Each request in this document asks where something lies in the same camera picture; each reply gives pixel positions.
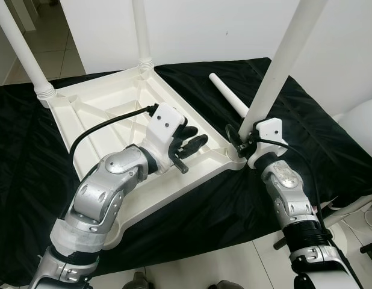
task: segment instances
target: black fabric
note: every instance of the black fabric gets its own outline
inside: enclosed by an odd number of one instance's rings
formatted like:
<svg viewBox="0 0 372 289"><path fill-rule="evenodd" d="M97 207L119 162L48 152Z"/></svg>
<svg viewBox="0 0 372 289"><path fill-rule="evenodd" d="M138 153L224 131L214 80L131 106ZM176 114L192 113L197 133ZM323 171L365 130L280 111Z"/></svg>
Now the black fabric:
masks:
<svg viewBox="0 0 372 289"><path fill-rule="evenodd" d="M269 59L187 63L155 68L199 114L225 136L241 119L208 79L218 76L250 105ZM56 88L104 75L53 81ZM372 194L372 159L302 88L289 78L270 117L283 120L283 137L306 155L316 172L321 200L346 204ZM305 182L300 159L284 159ZM52 114L31 84L0 87L0 280L26 285L49 244L49 233L69 188L68 153ZM101 253L97 274L111 273L204 253L277 230L259 173L225 171L129 228L121 243Z"/></svg>

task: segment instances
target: white wall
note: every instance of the white wall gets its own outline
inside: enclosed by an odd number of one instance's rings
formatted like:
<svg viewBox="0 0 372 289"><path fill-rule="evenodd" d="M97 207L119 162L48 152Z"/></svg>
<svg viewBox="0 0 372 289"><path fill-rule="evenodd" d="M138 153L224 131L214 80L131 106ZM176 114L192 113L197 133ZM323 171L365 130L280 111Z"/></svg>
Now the white wall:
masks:
<svg viewBox="0 0 372 289"><path fill-rule="evenodd" d="M16 54L0 27L0 85L3 85L15 59Z"/></svg>
<svg viewBox="0 0 372 289"><path fill-rule="evenodd" d="M61 0L86 73L137 65L131 0ZM273 57L298 0L151 0L154 63ZM331 0L292 76L331 115L372 98L372 0Z"/></svg>

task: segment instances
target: black cable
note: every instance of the black cable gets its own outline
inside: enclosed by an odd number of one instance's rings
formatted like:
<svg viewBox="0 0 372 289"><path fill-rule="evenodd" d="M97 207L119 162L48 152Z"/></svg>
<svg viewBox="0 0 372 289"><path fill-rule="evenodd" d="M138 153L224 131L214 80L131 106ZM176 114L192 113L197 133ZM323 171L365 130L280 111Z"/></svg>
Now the black cable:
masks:
<svg viewBox="0 0 372 289"><path fill-rule="evenodd" d="M74 197L75 192L76 192L75 188L73 187L73 180L75 178L75 168L73 167L73 156L74 156L76 148L78 147L80 142L84 138L86 138L88 135L92 134L93 132L95 132L95 131L97 131L101 128L104 128L105 126L108 126L112 123L118 122L120 120L128 119L129 117L133 117L133 116L136 116L138 114L145 113L145 112L148 112L150 114L150 116L152 116L154 114L155 110L157 109L157 107L158 107L158 104L155 104L155 105L152 105L152 106L141 108L140 110L137 110L137 111L132 111L130 113L126 113L126 114L123 114L121 116L114 117L113 119L106 120L105 122L102 122L102 123L100 123L96 126L93 126L92 128L83 132L72 143L71 148L70 148L70 152L69 152L69 162L68 162L68 164L69 164L69 170L68 171L69 171L69 180L70 180L69 190L72 190L72 192L71 192L70 196L67 198L66 205L64 206L64 210L62 210L62 212L60 213L59 219L62 219L62 220L64 219L64 216L66 215L67 210L69 208L70 202L72 201L72 198ZM86 176L91 175L91 173L93 173L95 171L97 165L92 167L92 169L86 174Z"/></svg>
<svg viewBox="0 0 372 289"><path fill-rule="evenodd" d="M271 145L276 145L276 146L282 146L285 149L290 149L291 151L295 152L300 158L303 160L305 165L307 166L309 173L311 175L312 181L313 181L313 186L314 186L314 192L315 192L315 198L316 198L316 206L317 206L317 218L318 221L320 222L321 228L324 232L328 232L328 230L325 227L324 223L324 218L323 218L323 213L321 212L321 201L320 201L320 194L318 192L318 187L317 187L317 181L313 172L313 168L311 166L311 163L308 161L308 159L297 149L285 144L285 143L280 143L279 141L273 141L273 140L264 140L261 138L255 138L253 141L257 143L269 143ZM332 240L332 237L328 238L328 242L336 248L337 252L339 253L342 261L344 264L347 266L349 272L352 274L353 279L356 281L356 283L359 285L361 289L364 289L362 284L360 283L360 280L357 278L355 271L352 269L348 259L345 257L344 253L339 249L339 247L336 245L336 243Z"/></svg>

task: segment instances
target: floor tile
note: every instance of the floor tile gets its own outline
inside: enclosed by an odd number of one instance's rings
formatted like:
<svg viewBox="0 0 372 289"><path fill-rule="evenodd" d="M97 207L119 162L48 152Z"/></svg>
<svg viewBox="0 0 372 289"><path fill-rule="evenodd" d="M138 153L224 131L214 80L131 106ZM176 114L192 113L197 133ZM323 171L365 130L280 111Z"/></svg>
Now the floor tile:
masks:
<svg viewBox="0 0 372 289"><path fill-rule="evenodd" d="M344 218L344 220L353 228L353 233L356 235L361 244L368 245L372 243L372 229L370 229L364 219L364 212L358 211L347 216Z"/></svg>
<svg viewBox="0 0 372 289"><path fill-rule="evenodd" d="M204 289L226 279L246 289L272 289L253 242L146 267L159 289Z"/></svg>
<svg viewBox="0 0 372 289"><path fill-rule="evenodd" d="M73 41L71 32L68 34L66 49L67 50L76 49L75 42Z"/></svg>
<svg viewBox="0 0 372 289"><path fill-rule="evenodd" d="M90 280L90 285L93 288L121 289L133 279L134 273L137 271L144 273L144 268L97 276Z"/></svg>
<svg viewBox="0 0 372 289"><path fill-rule="evenodd" d="M342 222L339 222L339 224L348 241L347 258L350 265L355 271L364 289L372 289L372 260L367 254L360 253L361 244L352 230Z"/></svg>
<svg viewBox="0 0 372 289"><path fill-rule="evenodd" d="M76 49L66 50L60 78L85 75L82 61Z"/></svg>
<svg viewBox="0 0 372 289"><path fill-rule="evenodd" d="M289 248L274 250L273 244L283 237L281 231L253 240L274 289L292 289L295 274L291 269Z"/></svg>
<svg viewBox="0 0 372 289"><path fill-rule="evenodd" d="M69 27L61 7L41 5L39 15L36 31L24 34L29 48L33 53L65 50Z"/></svg>
<svg viewBox="0 0 372 289"><path fill-rule="evenodd" d="M63 63L64 51L50 51L35 53L36 61L47 78L56 78L60 76ZM17 69L9 83L30 82L23 66Z"/></svg>

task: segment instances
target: black cloth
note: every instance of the black cloth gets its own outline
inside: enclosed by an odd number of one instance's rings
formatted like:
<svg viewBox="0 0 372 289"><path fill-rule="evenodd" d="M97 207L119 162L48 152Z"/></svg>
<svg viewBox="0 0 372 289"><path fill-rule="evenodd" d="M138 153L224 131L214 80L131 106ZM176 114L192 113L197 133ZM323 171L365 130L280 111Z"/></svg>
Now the black cloth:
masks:
<svg viewBox="0 0 372 289"><path fill-rule="evenodd" d="M218 76L250 105L270 60L218 61L158 66L163 77L199 114L225 136L225 125L241 119L208 79ZM52 81L64 87L106 73ZM372 158L303 91L285 83L269 117L283 120L283 137L308 157L321 201L345 203L372 194ZM284 155L305 182L302 161ZM68 153L49 110L32 84L0 87L0 280L30 282L50 244L49 233L69 189ZM271 200L259 173L247 166L225 171L129 228L121 243L101 254L97 274L172 261L253 240L278 230Z"/></svg>

